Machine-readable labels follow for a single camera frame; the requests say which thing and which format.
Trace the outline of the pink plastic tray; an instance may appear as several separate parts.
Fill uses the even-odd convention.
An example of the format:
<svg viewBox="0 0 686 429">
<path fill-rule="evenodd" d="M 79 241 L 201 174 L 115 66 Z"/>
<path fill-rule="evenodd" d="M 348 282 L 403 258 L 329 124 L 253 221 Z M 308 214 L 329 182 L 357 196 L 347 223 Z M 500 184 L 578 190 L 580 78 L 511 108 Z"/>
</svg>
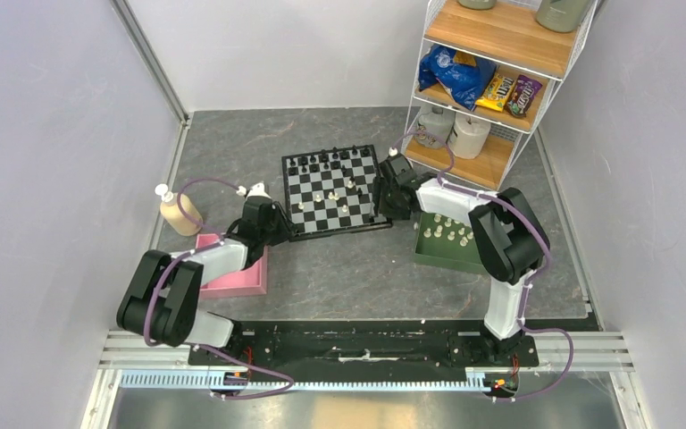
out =
<svg viewBox="0 0 686 429">
<path fill-rule="evenodd" d="M 268 248 L 250 268 L 226 274 L 200 289 L 201 299 L 227 299 L 261 296 L 267 293 Z"/>
</svg>

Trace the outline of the black white chessboard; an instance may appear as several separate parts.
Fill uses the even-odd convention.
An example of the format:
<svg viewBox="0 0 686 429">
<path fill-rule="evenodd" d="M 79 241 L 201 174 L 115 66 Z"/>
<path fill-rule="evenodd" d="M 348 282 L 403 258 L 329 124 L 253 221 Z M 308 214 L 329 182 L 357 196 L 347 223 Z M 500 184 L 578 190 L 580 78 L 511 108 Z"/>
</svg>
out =
<svg viewBox="0 0 686 429">
<path fill-rule="evenodd" d="M 293 241 L 392 226 L 389 218 L 374 213 L 379 169 L 372 145 L 283 156 L 281 171 Z"/>
</svg>

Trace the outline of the green plastic tray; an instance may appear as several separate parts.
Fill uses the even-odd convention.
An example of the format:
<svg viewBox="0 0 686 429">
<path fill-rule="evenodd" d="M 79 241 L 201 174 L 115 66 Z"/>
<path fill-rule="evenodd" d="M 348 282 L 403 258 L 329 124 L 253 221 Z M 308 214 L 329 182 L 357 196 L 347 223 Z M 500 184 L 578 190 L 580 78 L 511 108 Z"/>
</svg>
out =
<svg viewBox="0 0 686 429">
<path fill-rule="evenodd" d="M 487 275 L 468 223 L 441 214 L 420 215 L 413 260 L 419 265 Z"/>
</svg>

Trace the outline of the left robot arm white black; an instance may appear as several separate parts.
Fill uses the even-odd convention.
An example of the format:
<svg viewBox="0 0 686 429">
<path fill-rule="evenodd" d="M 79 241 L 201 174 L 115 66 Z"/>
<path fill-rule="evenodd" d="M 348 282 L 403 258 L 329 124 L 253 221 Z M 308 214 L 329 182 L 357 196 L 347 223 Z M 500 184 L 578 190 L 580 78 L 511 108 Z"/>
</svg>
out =
<svg viewBox="0 0 686 429">
<path fill-rule="evenodd" d="M 246 271 L 267 247 L 289 241 L 295 228 L 280 203 L 266 196 L 246 199 L 241 217 L 215 243 L 177 255 L 156 249 L 141 257 L 116 314 L 116 324 L 149 346 L 210 346 L 224 365 L 239 362 L 245 342 L 238 323 L 198 308 L 201 288 Z"/>
</svg>

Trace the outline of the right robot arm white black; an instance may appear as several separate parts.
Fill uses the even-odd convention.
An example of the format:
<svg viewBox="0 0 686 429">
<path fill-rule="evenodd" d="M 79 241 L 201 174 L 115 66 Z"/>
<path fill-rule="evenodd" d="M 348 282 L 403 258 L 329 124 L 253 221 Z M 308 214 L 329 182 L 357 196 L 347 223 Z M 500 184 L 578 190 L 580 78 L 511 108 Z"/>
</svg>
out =
<svg viewBox="0 0 686 429">
<path fill-rule="evenodd" d="M 524 336 L 524 306 L 533 279 L 551 259 L 549 240 L 526 197 L 516 188 L 484 192 L 440 175 L 419 174 L 396 149 L 379 169 L 377 214 L 407 220 L 414 213 L 427 213 L 470 226 L 481 264 L 491 277 L 480 353 L 490 365 L 504 365 Z"/>
</svg>

